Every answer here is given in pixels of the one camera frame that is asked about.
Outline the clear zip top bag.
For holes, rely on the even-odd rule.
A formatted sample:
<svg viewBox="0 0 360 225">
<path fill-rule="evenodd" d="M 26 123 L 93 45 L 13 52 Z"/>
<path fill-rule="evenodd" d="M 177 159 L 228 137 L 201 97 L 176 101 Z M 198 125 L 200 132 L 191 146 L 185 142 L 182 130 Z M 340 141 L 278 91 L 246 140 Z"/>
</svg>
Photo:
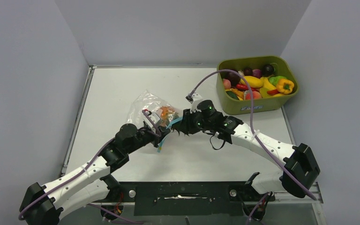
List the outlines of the clear zip top bag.
<svg viewBox="0 0 360 225">
<path fill-rule="evenodd" d="M 162 98 L 149 92 L 148 90 L 145 90 L 131 104 L 129 112 L 127 114 L 127 123 L 134 124 L 137 127 L 142 127 L 143 122 L 144 122 L 142 110 L 147 109 L 149 111 L 156 112 L 162 106 L 172 106 L 172 105 L 169 104 L 167 101 L 163 100 Z M 175 122 L 178 122 L 182 119 L 182 112 L 180 112 L 180 110 L 177 108 L 175 108 L 175 110 L 178 113 L 179 117 L 174 119 L 172 122 L 170 122 L 169 125 L 166 127 L 171 130 L 171 133 L 174 132 L 174 130 L 172 130 L 172 125 Z M 166 140 L 166 137 L 161 142 L 161 146 L 159 148 L 157 148 L 157 152 L 161 152 L 162 147 L 165 143 L 165 140 Z"/>
</svg>

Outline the toy pineapple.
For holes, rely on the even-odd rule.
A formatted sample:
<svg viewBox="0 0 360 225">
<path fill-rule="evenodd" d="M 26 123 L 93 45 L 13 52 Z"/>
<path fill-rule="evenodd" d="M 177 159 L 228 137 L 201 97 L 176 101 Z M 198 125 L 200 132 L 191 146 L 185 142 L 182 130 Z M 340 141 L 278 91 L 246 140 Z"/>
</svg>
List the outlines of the toy pineapple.
<svg viewBox="0 0 360 225">
<path fill-rule="evenodd" d="M 172 106 L 162 106 L 156 111 L 156 113 L 161 118 L 159 125 L 163 127 L 167 127 L 170 122 L 179 117 L 175 108 Z"/>
</svg>

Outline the dark red toy apple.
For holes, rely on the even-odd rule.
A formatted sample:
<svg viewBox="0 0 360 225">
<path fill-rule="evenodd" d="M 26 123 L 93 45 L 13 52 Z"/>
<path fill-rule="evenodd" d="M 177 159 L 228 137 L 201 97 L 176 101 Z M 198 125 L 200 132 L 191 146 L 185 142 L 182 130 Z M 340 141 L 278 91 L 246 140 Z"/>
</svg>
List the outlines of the dark red toy apple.
<svg viewBox="0 0 360 225">
<path fill-rule="evenodd" d="M 239 84 L 241 77 L 235 71 L 232 71 L 227 73 L 226 79 L 230 81 L 232 87 L 235 87 Z"/>
</svg>

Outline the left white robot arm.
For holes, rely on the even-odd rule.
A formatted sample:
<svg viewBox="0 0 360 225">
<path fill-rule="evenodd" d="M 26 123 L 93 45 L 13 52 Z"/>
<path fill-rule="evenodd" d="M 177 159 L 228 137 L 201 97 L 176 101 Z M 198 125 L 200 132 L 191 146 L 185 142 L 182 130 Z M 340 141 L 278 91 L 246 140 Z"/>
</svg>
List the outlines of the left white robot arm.
<svg viewBox="0 0 360 225">
<path fill-rule="evenodd" d="M 159 135 L 147 124 L 142 128 L 123 125 L 84 165 L 44 185 L 30 185 L 20 206 L 19 220 L 29 225 L 57 225 L 78 208 L 105 199 L 119 186 L 111 174 L 129 161 L 129 154 L 150 143 L 157 147 L 171 127 L 159 126 L 158 131 Z"/>
</svg>

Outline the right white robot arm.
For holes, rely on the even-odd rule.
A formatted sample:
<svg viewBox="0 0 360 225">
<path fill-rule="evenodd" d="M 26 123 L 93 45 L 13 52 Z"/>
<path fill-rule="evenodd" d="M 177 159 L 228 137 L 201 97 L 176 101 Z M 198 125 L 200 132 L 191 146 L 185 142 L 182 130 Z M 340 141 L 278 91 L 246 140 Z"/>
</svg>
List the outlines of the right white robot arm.
<svg viewBox="0 0 360 225">
<path fill-rule="evenodd" d="M 236 117 L 223 115 L 211 100 L 194 101 L 190 109 L 183 111 L 182 119 L 174 123 L 173 129 L 186 135 L 207 132 L 277 165 L 280 172 L 272 175 L 258 172 L 245 186 L 245 194 L 251 200 L 276 191 L 287 191 L 297 198 L 317 199 L 310 188 L 321 171 L 312 149 L 306 144 L 295 146 L 271 138 Z"/>
</svg>

